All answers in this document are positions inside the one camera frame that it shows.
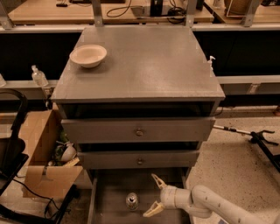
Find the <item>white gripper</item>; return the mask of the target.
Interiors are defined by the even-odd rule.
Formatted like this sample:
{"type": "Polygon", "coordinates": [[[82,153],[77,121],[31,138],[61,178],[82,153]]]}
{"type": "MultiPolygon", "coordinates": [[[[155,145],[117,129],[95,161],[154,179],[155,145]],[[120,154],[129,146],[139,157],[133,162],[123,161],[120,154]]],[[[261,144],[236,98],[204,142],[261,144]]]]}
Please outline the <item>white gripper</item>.
{"type": "Polygon", "coordinates": [[[164,209],[183,209],[187,205],[187,190],[167,185],[158,175],[152,173],[160,191],[161,202],[155,201],[151,207],[143,214],[143,217],[150,218],[161,213],[164,209]]]}

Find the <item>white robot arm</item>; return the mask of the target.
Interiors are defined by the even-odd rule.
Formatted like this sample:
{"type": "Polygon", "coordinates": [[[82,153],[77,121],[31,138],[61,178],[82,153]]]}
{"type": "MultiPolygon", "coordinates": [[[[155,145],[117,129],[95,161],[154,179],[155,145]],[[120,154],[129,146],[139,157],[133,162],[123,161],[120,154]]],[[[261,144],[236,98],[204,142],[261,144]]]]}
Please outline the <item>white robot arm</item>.
{"type": "Polygon", "coordinates": [[[143,217],[149,218],[165,209],[181,209],[201,219],[216,213],[228,224],[269,224],[204,185],[196,185],[191,190],[182,189],[167,185],[154,173],[151,176],[160,190],[160,201],[155,201],[143,217]]]}

